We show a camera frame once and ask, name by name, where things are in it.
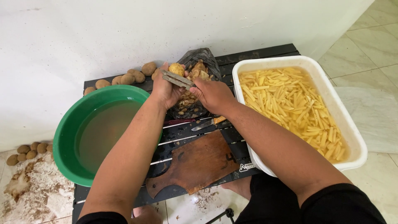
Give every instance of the raw potato strip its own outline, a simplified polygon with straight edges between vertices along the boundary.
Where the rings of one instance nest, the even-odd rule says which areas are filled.
[[[248,107],[293,132],[333,163],[345,159],[340,129],[308,81],[295,68],[239,74]]]

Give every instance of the potato peeler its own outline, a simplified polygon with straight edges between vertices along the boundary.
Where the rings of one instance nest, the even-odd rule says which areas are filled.
[[[181,77],[175,73],[172,73],[172,72],[169,72],[169,71],[166,71],[163,69],[161,69],[160,71],[163,74],[162,78],[164,80],[167,80],[167,81],[169,81],[173,84],[176,84],[180,87],[185,87],[187,90],[189,90],[189,88],[191,88],[191,87],[196,87],[196,85],[187,78]]]

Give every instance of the black pants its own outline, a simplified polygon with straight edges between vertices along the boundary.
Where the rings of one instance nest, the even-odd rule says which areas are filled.
[[[266,173],[253,175],[250,193],[252,197],[236,224],[300,223],[297,196],[278,178]]]

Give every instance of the knife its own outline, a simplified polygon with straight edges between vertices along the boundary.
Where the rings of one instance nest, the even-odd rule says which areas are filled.
[[[212,118],[212,119],[210,119],[210,121],[206,121],[205,123],[192,128],[191,131],[195,132],[197,130],[200,130],[200,129],[205,128],[207,126],[210,126],[212,124],[218,124],[218,123],[220,123],[222,121],[225,121],[225,120],[226,120],[226,118],[223,117],[223,116],[220,116],[220,117],[217,117],[217,118]]]
[[[169,81],[173,84],[176,84],[180,87],[185,87],[187,90],[189,90],[189,88],[191,88],[191,87],[196,87],[196,85],[187,78],[184,78],[182,76],[179,76],[175,73],[172,73],[172,72],[169,72],[169,71],[166,71],[163,69],[161,69],[160,72],[162,72],[162,74],[163,74],[162,78],[164,80],[167,80],[167,81]]]

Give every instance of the water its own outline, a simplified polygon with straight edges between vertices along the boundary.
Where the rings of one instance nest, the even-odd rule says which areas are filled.
[[[78,158],[84,168],[97,173],[102,161],[129,126],[141,103],[122,100],[92,112],[80,127]]]

